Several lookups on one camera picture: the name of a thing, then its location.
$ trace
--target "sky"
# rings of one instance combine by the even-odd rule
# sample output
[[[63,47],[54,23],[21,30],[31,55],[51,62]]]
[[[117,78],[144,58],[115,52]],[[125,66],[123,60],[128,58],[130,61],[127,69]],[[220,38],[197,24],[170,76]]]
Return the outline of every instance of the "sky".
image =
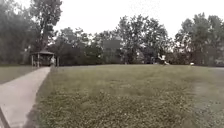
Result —
[[[29,0],[16,0],[28,7]],[[55,27],[82,28],[87,33],[113,30],[120,17],[143,15],[159,20],[174,38],[186,18],[204,12],[224,19],[223,0],[62,0],[61,19]]]

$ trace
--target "grass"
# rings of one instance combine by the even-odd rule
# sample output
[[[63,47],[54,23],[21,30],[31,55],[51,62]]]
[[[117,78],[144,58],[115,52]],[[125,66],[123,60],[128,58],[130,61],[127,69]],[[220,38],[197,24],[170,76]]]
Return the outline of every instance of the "grass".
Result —
[[[25,66],[0,67],[0,84],[13,80],[33,70],[34,69],[32,67],[25,67]]]
[[[39,90],[33,120],[40,128],[193,127],[194,85],[214,82],[212,74],[189,66],[54,69]]]

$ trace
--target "concrete sidewalk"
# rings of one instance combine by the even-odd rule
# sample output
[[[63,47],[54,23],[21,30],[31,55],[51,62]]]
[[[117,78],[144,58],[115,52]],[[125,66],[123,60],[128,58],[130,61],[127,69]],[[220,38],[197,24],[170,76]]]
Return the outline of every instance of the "concrete sidewalk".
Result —
[[[50,68],[41,68],[0,85],[0,106],[11,128],[22,128],[35,104],[36,93]]]

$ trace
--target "green foliage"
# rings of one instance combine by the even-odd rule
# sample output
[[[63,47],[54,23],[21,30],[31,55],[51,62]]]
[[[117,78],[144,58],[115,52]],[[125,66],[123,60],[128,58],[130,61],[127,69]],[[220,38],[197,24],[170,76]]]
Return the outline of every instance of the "green foliage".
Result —
[[[164,50],[167,42],[164,26],[141,15],[122,17],[117,31],[124,46],[125,62],[130,64],[136,61],[138,50],[143,53],[145,63],[152,63],[151,58]]]
[[[60,20],[61,0],[32,0],[31,15],[37,22],[38,41],[35,50],[47,47],[49,40],[54,37],[53,27]]]
[[[101,64],[102,49],[97,43],[90,43],[89,35],[82,29],[73,32],[65,28],[59,33],[55,44],[49,50],[60,58],[60,65]]]
[[[104,64],[122,63],[121,41],[118,39],[116,31],[104,31],[95,34],[93,42],[99,43],[102,49],[102,59]]]
[[[215,66],[217,59],[223,59],[223,25],[218,16],[198,14],[193,20],[186,19],[176,35],[176,54],[185,56],[184,64]]]
[[[29,12],[13,0],[0,4],[0,10],[0,64],[26,63],[24,50],[35,40],[34,23]]]

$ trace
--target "gazebo roof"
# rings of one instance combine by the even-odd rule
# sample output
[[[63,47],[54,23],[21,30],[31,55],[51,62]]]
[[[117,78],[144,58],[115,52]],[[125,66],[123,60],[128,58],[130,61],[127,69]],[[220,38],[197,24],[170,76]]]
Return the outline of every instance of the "gazebo roof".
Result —
[[[49,52],[47,50],[41,50],[40,52],[35,52],[34,54],[54,55],[53,52]]]

